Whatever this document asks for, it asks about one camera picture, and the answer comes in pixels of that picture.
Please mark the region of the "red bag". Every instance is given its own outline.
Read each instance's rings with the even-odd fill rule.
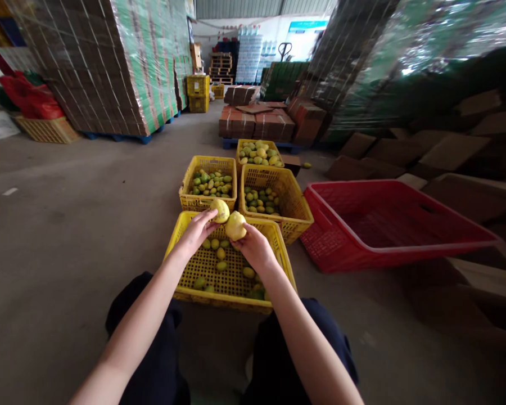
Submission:
[[[24,118],[52,120],[64,116],[46,84],[34,86],[22,72],[16,71],[15,75],[0,77],[0,84],[11,101],[21,109]]]

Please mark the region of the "finger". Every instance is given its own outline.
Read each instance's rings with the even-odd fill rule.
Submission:
[[[230,239],[231,245],[236,246],[237,248],[241,248],[243,246],[242,240],[243,240],[243,238],[239,239],[237,241],[233,241],[232,239]]]
[[[206,223],[212,218],[214,218],[217,214],[218,214],[217,210],[210,210],[210,209],[204,210],[195,217],[197,219],[196,222]]]
[[[220,226],[221,226],[221,224],[218,224],[217,222],[210,222],[208,225],[206,225],[207,236],[209,236],[212,232],[214,232]]]
[[[260,233],[257,228],[255,228],[253,225],[249,225],[247,222],[243,223],[243,227],[248,233],[251,232],[253,235],[262,235],[262,233]]]

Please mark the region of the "wall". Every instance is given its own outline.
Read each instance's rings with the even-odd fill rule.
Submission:
[[[319,21],[329,20],[330,15],[322,16],[277,16],[267,18],[248,18],[248,19],[219,19],[219,20],[201,20],[211,25],[223,27],[223,26],[240,26],[242,25],[258,25],[260,24],[259,34],[264,36],[266,41],[277,41],[278,44],[285,42],[287,39],[288,27],[292,21]],[[205,72],[207,67],[210,66],[210,53],[212,47],[218,42],[218,31],[225,32],[221,35],[223,37],[237,37],[238,31],[224,31],[214,27],[197,22],[193,24],[193,34],[195,36],[195,42],[201,43],[201,57],[204,60]],[[293,43],[292,46],[297,47],[299,44]]]

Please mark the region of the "leg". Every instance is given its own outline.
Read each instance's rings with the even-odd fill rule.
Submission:
[[[358,374],[346,336],[317,300],[302,299],[302,302],[356,384]],[[253,351],[253,379],[241,399],[242,405],[257,403],[310,404],[275,312],[259,325]]]
[[[151,280],[144,272],[133,279],[112,302],[105,328],[109,337]],[[120,404],[189,404],[189,386],[178,370],[178,337],[176,328],[182,313],[172,300],[163,322],[141,364],[129,380]]]

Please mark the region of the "blue pallet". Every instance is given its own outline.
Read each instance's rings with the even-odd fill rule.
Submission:
[[[160,133],[161,131],[163,131],[163,127],[164,127],[164,125],[160,126],[159,128],[157,128],[155,130],[154,133]],[[115,142],[122,142],[126,138],[129,138],[129,139],[138,139],[144,145],[147,145],[152,140],[152,135],[153,135],[152,134],[152,135],[149,135],[147,137],[140,137],[140,136],[135,136],[135,135],[109,134],[109,133],[104,133],[104,132],[88,132],[88,131],[81,131],[81,132],[83,134],[85,134],[88,137],[88,139],[91,139],[92,141],[96,140],[100,136],[102,136],[102,137],[110,137],[110,138],[114,139]]]
[[[223,141],[223,149],[230,149],[231,145],[238,145],[238,139],[231,139],[231,138],[221,138]],[[277,149],[281,148],[290,148],[290,154],[291,155],[297,155],[299,154],[302,149],[304,148],[301,145],[294,145],[294,143],[283,143],[283,142],[274,142],[277,146]]]

